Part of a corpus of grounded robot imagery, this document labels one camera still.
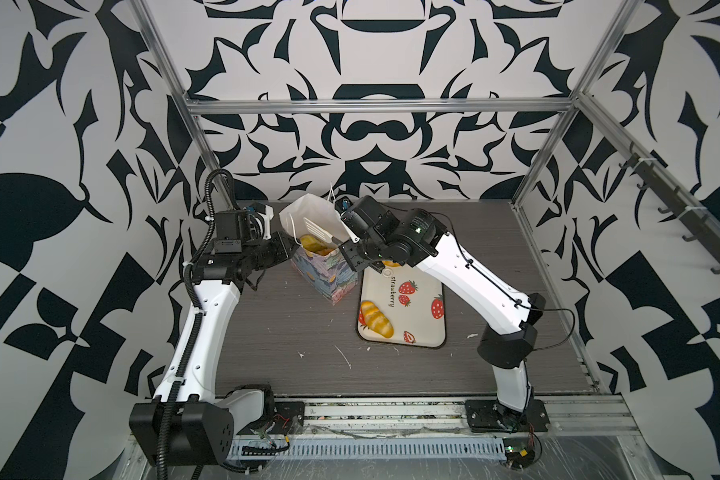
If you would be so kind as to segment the white and steel tongs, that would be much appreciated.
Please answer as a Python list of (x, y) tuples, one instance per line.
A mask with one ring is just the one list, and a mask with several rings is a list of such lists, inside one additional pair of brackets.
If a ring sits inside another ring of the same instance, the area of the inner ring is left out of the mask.
[(326, 244), (333, 244), (339, 246), (346, 241), (350, 241), (351, 243), (357, 243), (359, 241), (359, 237), (355, 235), (352, 230), (343, 222), (340, 222), (340, 224), (344, 230), (344, 234), (341, 234), (340, 236), (333, 235), (328, 230), (319, 226), (316, 222), (310, 220), (309, 218), (304, 218), (304, 224), (310, 235)]

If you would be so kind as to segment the colourful printed paper bag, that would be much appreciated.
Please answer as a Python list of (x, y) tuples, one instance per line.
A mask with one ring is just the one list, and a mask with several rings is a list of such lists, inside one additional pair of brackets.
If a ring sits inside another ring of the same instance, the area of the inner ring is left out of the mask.
[(308, 256), (299, 239), (309, 234), (304, 218), (316, 222), (336, 236), (344, 234), (340, 216), (326, 199), (306, 193), (287, 205), (280, 213), (282, 229), (299, 244), (291, 262), (300, 274), (332, 305), (336, 305), (358, 283), (358, 274), (344, 260), (339, 246), (328, 256)]

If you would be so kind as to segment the column fake croissant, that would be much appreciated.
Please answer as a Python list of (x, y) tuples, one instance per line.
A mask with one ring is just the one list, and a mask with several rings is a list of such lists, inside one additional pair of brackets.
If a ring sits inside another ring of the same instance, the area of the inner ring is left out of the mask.
[(335, 250), (333, 244), (325, 243), (311, 234), (303, 235), (299, 241), (308, 256), (325, 257)]

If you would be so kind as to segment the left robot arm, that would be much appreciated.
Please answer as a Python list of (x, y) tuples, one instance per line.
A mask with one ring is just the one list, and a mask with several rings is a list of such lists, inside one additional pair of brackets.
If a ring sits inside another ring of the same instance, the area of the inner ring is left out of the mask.
[(190, 467), (195, 478), (206, 466), (245, 473), (228, 463), (233, 440), (241, 431), (267, 426), (275, 400), (267, 384), (215, 392), (216, 375), (231, 317), (246, 289), (255, 291), (264, 274), (287, 262), (295, 241), (271, 229), (274, 210), (237, 201), (218, 210), (212, 188), (221, 182), (235, 195), (230, 172), (212, 171), (206, 179), (208, 230), (190, 260), (182, 266), (182, 284), (190, 308), (174, 355), (147, 402), (136, 404), (129, 417), (132, 435), (159, 479), (173, 467)]

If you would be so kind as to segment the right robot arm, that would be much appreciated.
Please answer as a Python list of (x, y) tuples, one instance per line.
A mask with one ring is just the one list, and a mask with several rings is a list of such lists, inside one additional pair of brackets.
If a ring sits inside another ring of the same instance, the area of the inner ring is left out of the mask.
[(339, 250), (352, 270), (382, 271), (386, 261), (408, 265), (445, 285), (485, 321), (477, 352), (493, 370), (497, 395), (477, 412), (472, 430), (530, 428), (527, 410), (534, 389), (527, 358), (540, 348), (536, 324), (550, 310), (545, 298), (510, 287), (482, 265), (462, 246), (443, 213), (413, 208), (398, 217), (397, 208), (370, 196), (356, 202), (343, 197), (335, 209), (349, 236)]

